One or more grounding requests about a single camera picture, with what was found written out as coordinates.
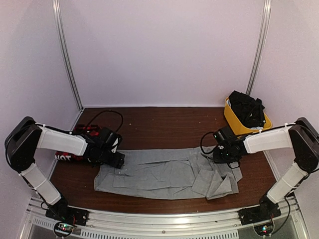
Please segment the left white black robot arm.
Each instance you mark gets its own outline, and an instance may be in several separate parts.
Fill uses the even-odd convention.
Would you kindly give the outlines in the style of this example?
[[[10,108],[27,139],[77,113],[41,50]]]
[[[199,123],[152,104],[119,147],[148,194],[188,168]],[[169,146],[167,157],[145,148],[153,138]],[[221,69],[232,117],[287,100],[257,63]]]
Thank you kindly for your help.
[[[37,123],[32,117],[23,118],[4,142],[8,165],[17,172],[33,190],[52,207],[61,221],[72,216],[63,204],[61,193],[37,166],[34,155],[38,149],[65,152],[83,157],[92,164],[106,164],[122,168],[125,156],[117,151],[122,137],[102,128],[96,135],[88,132],[71,132]]]

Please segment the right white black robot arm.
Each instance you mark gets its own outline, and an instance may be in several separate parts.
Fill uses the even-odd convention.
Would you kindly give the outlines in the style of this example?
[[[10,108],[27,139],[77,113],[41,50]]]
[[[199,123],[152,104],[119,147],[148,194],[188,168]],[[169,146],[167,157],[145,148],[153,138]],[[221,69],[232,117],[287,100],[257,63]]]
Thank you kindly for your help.
[[[273,129],[235,135],[228,126],[213,133],[217,146],[212,155],[215,163],[239,163],[243,156],[280,149],[291,149],[292,165],[265,195],[266,201],[256,208],[259,219],[275,211],[275,203],[294,191],[319,169],[319,133],[305,117]]]

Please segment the red black plaid shirt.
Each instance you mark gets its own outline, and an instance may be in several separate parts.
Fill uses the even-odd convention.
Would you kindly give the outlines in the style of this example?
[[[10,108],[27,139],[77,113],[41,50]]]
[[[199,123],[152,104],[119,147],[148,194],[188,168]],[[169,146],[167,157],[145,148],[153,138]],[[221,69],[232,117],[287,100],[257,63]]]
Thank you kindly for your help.
[[[84,124],[77,124],[74,127],[73,133],[79,133],[76,136],[63,136],[62,139],[58,140],[59,146],[55,153],[55,160],[57,161],[90,161],[84,157],[84,152],[88,146],[85,141],[85,136],[98,136],[99,131],[102,128],[97,124],[91,124],[85,126]]]

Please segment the grey long sleeve shirt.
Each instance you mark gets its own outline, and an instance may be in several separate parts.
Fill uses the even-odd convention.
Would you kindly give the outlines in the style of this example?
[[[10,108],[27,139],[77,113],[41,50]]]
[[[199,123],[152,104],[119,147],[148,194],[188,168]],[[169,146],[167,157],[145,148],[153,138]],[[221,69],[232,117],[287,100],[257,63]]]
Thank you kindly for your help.
[[[239,192],[242,172],[238,164],[217,164],[199,147],[122,153],[125,163],[121,169],[100,167],[95,191],[160,200],[211,200]]]

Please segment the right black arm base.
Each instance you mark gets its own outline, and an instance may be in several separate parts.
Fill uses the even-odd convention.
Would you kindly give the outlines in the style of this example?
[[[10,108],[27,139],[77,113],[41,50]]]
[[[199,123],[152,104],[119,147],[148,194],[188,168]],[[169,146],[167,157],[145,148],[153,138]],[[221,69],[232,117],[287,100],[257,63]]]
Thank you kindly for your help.
[[[262,197],[259,205],[238,211],[241,225],[253,225],[255,233],[261,237],[270,236],[274,232],[274,218],[281,215],[279,204],[273,203],[266,196]]]

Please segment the yellow plastic basket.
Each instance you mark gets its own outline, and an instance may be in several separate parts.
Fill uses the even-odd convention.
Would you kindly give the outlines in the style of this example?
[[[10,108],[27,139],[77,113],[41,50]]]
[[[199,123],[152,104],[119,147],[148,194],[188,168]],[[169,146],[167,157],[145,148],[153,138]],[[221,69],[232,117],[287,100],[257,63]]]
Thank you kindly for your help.
[[[233,112],[228,97],[225,99],[224,116],[226,118],[227,123],[229,124],[229,126],[231,127],[231,129],[235,135],[255,133],[255,132],[259,132],[261,130],[271,129],[273,127],[271,120],[269,119],[269,117],[265,113],[264,113],[264,116],[265,116],[266,122],[264,123],[264,126],[262,128],[260,128],[260,127],[253,127],[253,128],[245,127],[241,123],[241,121],[238,119],[238,117],[235,115],[235,113]]]

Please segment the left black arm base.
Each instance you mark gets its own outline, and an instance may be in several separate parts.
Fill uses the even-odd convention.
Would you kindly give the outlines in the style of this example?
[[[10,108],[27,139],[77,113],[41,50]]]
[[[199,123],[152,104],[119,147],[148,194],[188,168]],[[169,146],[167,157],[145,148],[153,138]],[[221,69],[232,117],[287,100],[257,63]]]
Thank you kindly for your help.
[[[67,200],[62,197],[55,204],[49,204],[45,200],[45,216],[56,220],[53,232],[59,239],[70,236],[78,226],[86,226],[89,212],[87,210],[70,207]]]

